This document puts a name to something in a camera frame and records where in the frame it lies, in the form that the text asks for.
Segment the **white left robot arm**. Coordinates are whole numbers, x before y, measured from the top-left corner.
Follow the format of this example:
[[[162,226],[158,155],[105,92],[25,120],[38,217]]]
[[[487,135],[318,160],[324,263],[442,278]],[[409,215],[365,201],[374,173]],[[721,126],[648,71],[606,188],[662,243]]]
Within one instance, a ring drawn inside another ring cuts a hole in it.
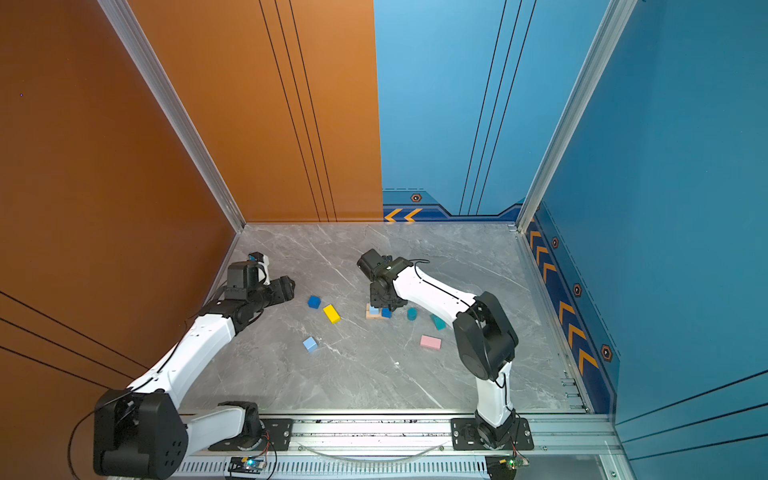
[[[124,390],[94,408],[93,470],[102,476],[168,479],[190,454],[212,446],[270,451],[267,427],[250,401],[226,401],[184,419],[179,408],[217,353],[272,306],[292,300],[296,283],[273,279],[259,252],[232,263],[227,279],[182,338]]]

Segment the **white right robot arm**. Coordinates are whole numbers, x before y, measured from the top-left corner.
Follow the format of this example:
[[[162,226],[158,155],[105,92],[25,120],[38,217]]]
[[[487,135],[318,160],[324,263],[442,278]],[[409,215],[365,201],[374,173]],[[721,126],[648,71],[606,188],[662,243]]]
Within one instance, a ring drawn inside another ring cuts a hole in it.
[[[513,405],[510,376],[519,337],[497,297],[460,291],[424,273],[415,260],[374,250],[357,266],[370,281],[373,307],[394,311],[412,302],[452,328],[460,360],[476,378],[480,441],[490,449],[517,447],[523,418]]]

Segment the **natural wood block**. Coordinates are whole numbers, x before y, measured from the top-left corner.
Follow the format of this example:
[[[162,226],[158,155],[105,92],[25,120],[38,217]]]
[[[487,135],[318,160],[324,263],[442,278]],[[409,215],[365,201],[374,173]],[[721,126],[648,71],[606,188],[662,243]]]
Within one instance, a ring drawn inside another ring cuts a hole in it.
[[[377,316],[371,315],[369,313],[369,309],[371,307],[373,307],[373,306],[371,306],[370,304],[367,304],[366,307],[365,307],[365,316],[366,316],[367,319],[369,319],[369,320],[371,320],[371,319],[386,319],[386,318],[384,318],[382,316],[382,308],[378,308],[380,310],[380,314],[379,315],[377,315]]]

